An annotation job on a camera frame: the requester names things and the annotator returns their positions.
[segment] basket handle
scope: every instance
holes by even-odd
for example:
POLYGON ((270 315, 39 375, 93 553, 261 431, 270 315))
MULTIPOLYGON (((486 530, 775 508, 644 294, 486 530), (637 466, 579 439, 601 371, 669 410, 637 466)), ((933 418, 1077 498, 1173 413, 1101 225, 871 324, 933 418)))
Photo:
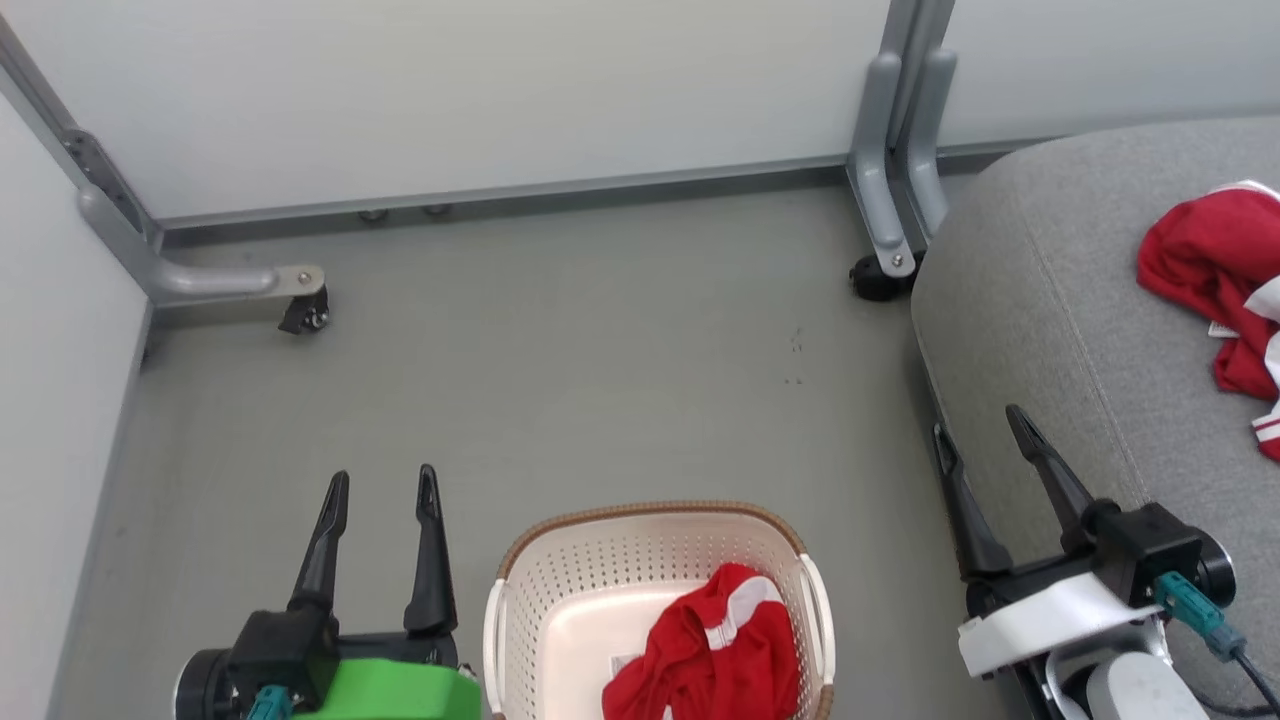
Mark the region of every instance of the basket handle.
POLYGON ((507 580, 498 578, 489 591, 489 601, 484 609, 484 692, 489 700, 489 710, 502 712, 502 675, 498 667, 503 664, 498 647, 498 626, 506 625, 500 615, 507 614, 507 580))
POLYGON ((822 573, 808 552, 800 553, 800 568, 804 570, 801 575, 804 575, 805 596, 817 614, 818 638, 822 643, 819 648, 822 683, 829 685, 836 682, 836 623, 831 618, 831 601, 827 598, 827 585, 822 582, 822 573))

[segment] blue connector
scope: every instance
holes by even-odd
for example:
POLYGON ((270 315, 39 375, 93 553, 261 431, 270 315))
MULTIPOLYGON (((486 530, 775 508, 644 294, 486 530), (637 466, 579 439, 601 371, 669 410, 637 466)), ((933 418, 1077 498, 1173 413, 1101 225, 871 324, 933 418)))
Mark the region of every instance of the blue connector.
POLYGON ((1222 609, 1204 597, 1180 573, 1165 573, 1156 579, 1156 602, 1204 639, 1208 650, 1222 662, 1244 651, 1244 635, 1226 623, 1222 609))
POLYGON ((291 717, 293 717, 293 701, 289 698, 288 688, 266 685, 253 698, 253 707, 250 708, 244 720, 289 720, 291 717))

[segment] brown basket rim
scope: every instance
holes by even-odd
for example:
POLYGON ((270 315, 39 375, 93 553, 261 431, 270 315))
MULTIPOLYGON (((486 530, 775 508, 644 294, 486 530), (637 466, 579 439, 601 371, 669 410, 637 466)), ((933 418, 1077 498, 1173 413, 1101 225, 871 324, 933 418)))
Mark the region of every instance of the brown basket rim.
POLYGON ((796 534, 786 520, 760 507, 759 505, 751 505, 750 502, 717 500, 634 502, 630 505, 611 505, 608 507, 598 507, 595 510, 584 510, 581 512, 567 512, 564 515, 557 515, 556 518, 538 523, 516 538, 516 542, 513 542, 511 548, 507 550, 507 555, 502 559, 502 565, 498 566, 498 578, 506 580, 511 575, 511 569, 516 565, 516 559, 520 557, 520 553, 524 552, 531 542, 552 530, 594 523, 596 520, 614 520, 618 518, 634 518, 641 515, 671 515, 677 512, 723 512, 726 515, 748 515, 768 523, 776 530, 782 533, 782 537, 787 539, 787 543, 791 544, 791 548, 795 550, 796 555, 806 555, 809 552, 805 550, 804 541, 800 539, 800 536, 796 534))

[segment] gray floor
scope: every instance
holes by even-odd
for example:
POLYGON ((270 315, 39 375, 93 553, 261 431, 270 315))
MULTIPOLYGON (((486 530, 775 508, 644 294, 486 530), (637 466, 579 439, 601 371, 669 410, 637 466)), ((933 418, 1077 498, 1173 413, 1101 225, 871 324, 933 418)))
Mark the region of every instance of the gray floor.
POLYGON ((823 570, 836 717, 1002 716, 955 646, 909 307, 845 284, 867 249, 851 205, 817 187, 188 251, 317 261, 334 322, 300 340, 262 322, 157 338, 60 716, 168 716, 193 651, 283 606, 338 469, 352 498, 337 615, 347 632, 398 628, 424 461, 476 666, 485 594, 527 527, 732 498, 785 516, 823 570))

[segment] white wall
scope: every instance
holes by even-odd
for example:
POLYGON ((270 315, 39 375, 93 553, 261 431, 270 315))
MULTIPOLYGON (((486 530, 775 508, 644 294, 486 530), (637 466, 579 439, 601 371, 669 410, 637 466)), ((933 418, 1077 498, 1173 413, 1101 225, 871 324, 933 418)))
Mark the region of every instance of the white wall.
POLYGON ((154 217, 849 150, 888 0, 0 0, 154 217))
MULTIPOLYGON (((8 78, 0 73, 0 91, 8 78)), ((0 96, 0 698, 46 714, 146 297, 0 96)))
POLYGON ((941 145, 1280 111, 1275 0, 956 0, 941 145))

